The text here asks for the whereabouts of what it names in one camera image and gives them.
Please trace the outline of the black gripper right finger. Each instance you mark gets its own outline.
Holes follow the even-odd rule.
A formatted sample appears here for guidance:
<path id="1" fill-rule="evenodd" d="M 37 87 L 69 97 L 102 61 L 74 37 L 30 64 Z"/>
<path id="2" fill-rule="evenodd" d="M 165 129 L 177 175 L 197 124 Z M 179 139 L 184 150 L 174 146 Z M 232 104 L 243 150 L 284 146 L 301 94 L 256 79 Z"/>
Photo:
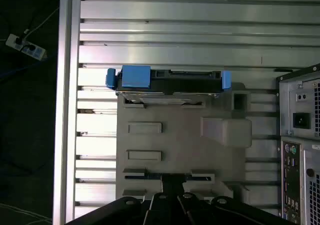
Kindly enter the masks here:
<path id="1" fill-rule="evenodd" d="M 185 192 L 184 175 L 174 176 L 175 225 L 292 225 L 293 223 L 228 196 L 218 196 L 210 203 Z"/>

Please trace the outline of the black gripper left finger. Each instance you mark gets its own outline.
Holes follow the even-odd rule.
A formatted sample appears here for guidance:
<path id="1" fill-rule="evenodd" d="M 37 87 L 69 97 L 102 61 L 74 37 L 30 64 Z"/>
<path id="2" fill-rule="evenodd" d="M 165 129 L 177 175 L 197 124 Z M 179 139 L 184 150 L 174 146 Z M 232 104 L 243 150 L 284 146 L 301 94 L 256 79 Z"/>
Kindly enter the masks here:
<path id="1" fill-rule="evenodd" d="M 180 198 L 186 182 L 182 174 L 163 174 L 161 192 L 143 202 L 124 196 L 80 216 L 68 225 L 178 225 L 185 221 Z"/>

